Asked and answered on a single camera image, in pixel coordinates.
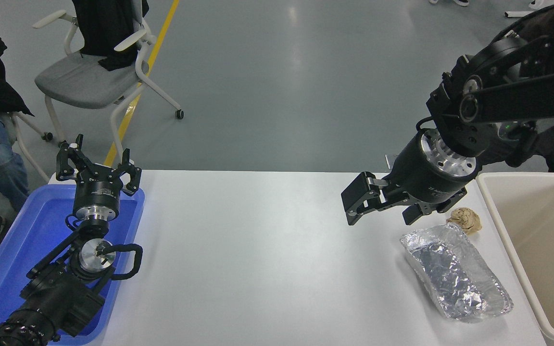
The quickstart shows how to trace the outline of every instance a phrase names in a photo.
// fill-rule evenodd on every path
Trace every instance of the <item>concrete floor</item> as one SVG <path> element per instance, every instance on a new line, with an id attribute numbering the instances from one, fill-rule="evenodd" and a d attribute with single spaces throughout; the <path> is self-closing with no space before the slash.
<path id="1" fill-rule="evenodd" d="M 425 102 L 459 55 L 476 53 L 529 0 L 181 0 L 152 79 L 185 110 L 147 89 L 123 140 L 143 169 L 209 171 L 386 171 L 428 115 Z M 169 1 L 150 0 L 146 17 L 160 31 Z M 0 36 L 9 83 L 53 131 L 33 79 L 64 56 L 66 22 L 31 24 L 70 1 L 0 0 Z M 73 48 L 80 48 L 77 37 Z M 111 108 L 79 110 L 55 103 L 68 139 L 103 162 L 112 142 Z M 29 149 L 55 169 L 55 144 L 26 126 Z M 31 189 L 44 184 L 27 165 Z M 485 171 L 510 171 L 495 164 Z M 521 171 L 545 171 L 536 158 Z M 0 213 L 13 217 L 7 201 Z"/>

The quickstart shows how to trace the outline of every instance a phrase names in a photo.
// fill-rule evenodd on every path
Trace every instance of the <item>white table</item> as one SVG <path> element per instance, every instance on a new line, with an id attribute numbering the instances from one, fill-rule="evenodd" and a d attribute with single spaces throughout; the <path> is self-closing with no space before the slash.
<path id="1" fill-rule="evenodd" d="M 475 182 L 457 206 L 514 301 L 479 324 L 447 320 L 407 265 L 402 208 L 348 226 L 340 193 L 356 173 L 143 171 L 140 273 L 124 281 L 92 344 L 528 345 L 545 343 Z"/>

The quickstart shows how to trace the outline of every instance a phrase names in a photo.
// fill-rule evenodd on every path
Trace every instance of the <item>crumpled aluminum foil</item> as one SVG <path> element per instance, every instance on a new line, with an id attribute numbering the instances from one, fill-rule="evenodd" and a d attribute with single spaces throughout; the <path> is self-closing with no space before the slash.
<path id="1" fill-rule="evenodd" d="M 512 300 L 460 226 L 415 230 L 401 237 L 407 261 L 448 318 L 480 322 L 512 310 Z"/>

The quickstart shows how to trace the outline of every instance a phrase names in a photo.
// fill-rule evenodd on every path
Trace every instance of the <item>trash bin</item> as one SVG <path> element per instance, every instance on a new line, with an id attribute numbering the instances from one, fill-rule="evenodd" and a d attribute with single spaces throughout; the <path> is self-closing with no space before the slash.
<path id="1" fill-rule="evenodd" d="M 477 183 L 541 332 L 554 345 L 554 173 L 482 173 Z"/>

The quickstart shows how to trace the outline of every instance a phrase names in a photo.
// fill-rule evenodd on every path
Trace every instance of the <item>chair armrest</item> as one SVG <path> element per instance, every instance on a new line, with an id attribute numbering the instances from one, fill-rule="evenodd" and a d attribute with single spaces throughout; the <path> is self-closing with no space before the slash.
<path id="1" fill-rule="evenodd" d="M 135 33 L 126 37 L 123 41 L 121 41 L 121 43 L 117 44 L 114 47 L 114 50 L 116 52 L 123 52 L 127 48 L 130 48 L 132 44 L 135 44 L 136 42 L 142 40 L 143 38 L 149 43 L 154 42 L 154 37 L 152 37 L 152 35 L 148 35 L 145 29 L 140 29 L 139 31 L 136 31 Z"/>
<path id="2" fill-rule="evenodd" d="M 65 10 L 59 10 L 59 11 L 53 12 L 53 13 L 47 15 L 46 17 L 38 20 L 31 27 L 33 27 L 34 29 L 40 29 L 43 26 L 47 26 L 48 24 L 51 24 L 52 22 L 54 22 L 57 19 L 67 20 L 68 22 L 71 22 L 73 24 L 75 23 L 74 17 L 70 16 Z"/>

